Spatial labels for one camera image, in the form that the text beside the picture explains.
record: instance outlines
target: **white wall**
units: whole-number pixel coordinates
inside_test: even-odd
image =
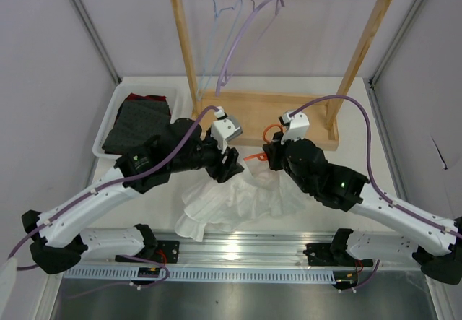
[[[69,0],[0,0],[0,263],[21,215],[80,190],[113,84]],[[28,244],[18,254],[30,264]],[[45,274],[20,272],[2,320],[28,319]]]
[[[460,6],[462,0],[428,0],[377,88],[409,199],[454,218],[462,216]],[[462,285],[446,288],[462,319]]]
[[[119,75],[184,74],[170,0],[83,0]],[[251,11],[244,1],[240,19]],[[271,29],[241,74],[342,76],[365,26],[373,0],[285,0]],[[217,0],[220,7],[235,0]],[[412,0],[393,0],[362,68],[370,77]],[[183,0],[196,71],[202,68],[213,23],[212,0]],[[273,9],[256,20],[247,42],[260,33]],[[222,20],[219,53],[233,17]]]

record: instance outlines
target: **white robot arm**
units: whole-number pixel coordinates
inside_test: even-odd
[[[327,247],[313,243],[305,253],[317,266],[354,266],[356,260],[417,261],[436,280],[458,284],[462,278],[462,220],[431,213],[383,192],[372,176],[330,164],[323,150],[305,139],[308,117],[289,111],[277,132],[263,146],[272,170],[284,170],[299,188],[332,209],[369,217],[401,237],[340,229]]]
[[[30,210],[23,214],[22,223],[27,233],[41,228],[31,237],[34,262],[48,274],[55,274],[85,259],[116,257],[117,260],[120,255],[151,259],[157,241],[147,225],[120,230],[87,227],[119,204],[167,183],[171,173],[205,168],[210,177],[222,183],[242,172],[243,167],[237,163],[237,150],[227,146],[242,129],[221,107],[215,116],[218,120],[212,123],[204,139],[201,139],[201,127],[196,122],[180,118],[159,136],[122,155],[101,179],[67,202],[48,212]],[[178,148],[191,130],[170,161],[151,172]]]

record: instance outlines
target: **white fabric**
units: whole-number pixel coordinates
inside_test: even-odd
[[[239,163],[244,171],[227,182],[205,178],[185,190],[184,214],[175,225],[178,235],[202,241],[207,224],[230,232],[265,214],[279,217],[306,208],[309,195],[284,171],[269,170],[268,163],[257,159],[249,161],[251,169],[245,161]]]

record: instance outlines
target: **white tabletop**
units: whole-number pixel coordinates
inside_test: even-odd
[[[191,114],[191,99],[188,94],[186,77],[144,77],[128,78],[124,81],[136,80],[154,85],[175,85],[181,88],[185,104],[183,116]],[[326,77],[233,77],[229,86],[239,90],[255,91],[287,91],[305,92],[317,95],[328,95],[336,92],[341,78]],[[353,81],[349,95],[361,102],[369,114],[372,125],[372,169],[375,179],[382,189],[395,194],[388,164],[379,139],[375,119],[372,116],[369,99],[362,79]],[[326,152],[330,163],[345,165],[360,173],[367,174],[366,169],[366,129],[365,122],[356,106],[345,102],[338,114],[340,145],[335,152]],[[257,147],[237,147],[241,155],[261,152]],[[100,178],[110,167],[113,160],[100,158],[95,171],[94,180]],[[173,174],[170,182],[153,188],[144,196],[126,202],[107,213],[93,223],[92,227],[125,228],[138,223],[148,224],[153,230],[173,230],[178,218],[183,214],[182,189],[194,185],[197,175],[208,177],[205,170]],[[334,232],[338,228],[353,230],[389,231],[387,227],[358,215],[345,213],[324,207],[311,200],[308,209],[296,215],[272,218],[264,216],[254,222],[247,222],[239,227],[240,231],[279,231],[279,232]]]

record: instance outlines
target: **red wire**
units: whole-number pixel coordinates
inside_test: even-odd
[[[254,154],[254,155],[244,157],[244,161],[249,161],[249,160],[252,160],[252,159],[255,159],[255,158],[259,159],[260,161],[267,161],[268,160],[268,157],[266,156],[266,153],[261,152],[259,154]]]
[[[364,269],[364,264],[362,264],[362,261],[361,260],[357,260],[359,265],[361,266],[361,269],[359,271],[356,272],[356,274],[359,274],[362,272],[362,270]]]
[[[164,264],[167,264],[167,257],[164,252],[162,250],[158,250],[157,253],[162,257],[162,260],[164,260]]]
[[[270,126],[268,126],[268,127],[263,131],[263,141],[265,141],[266,143],[269,143],[269,142],[270,142],[270,141],[266,138],[266,133],[268,132],[268,130],[269,130],[271,127],[279,127],[279,130],[280,130],[281,132],[284,132],[284,130],[283,130],[281,124],[271,124]]]

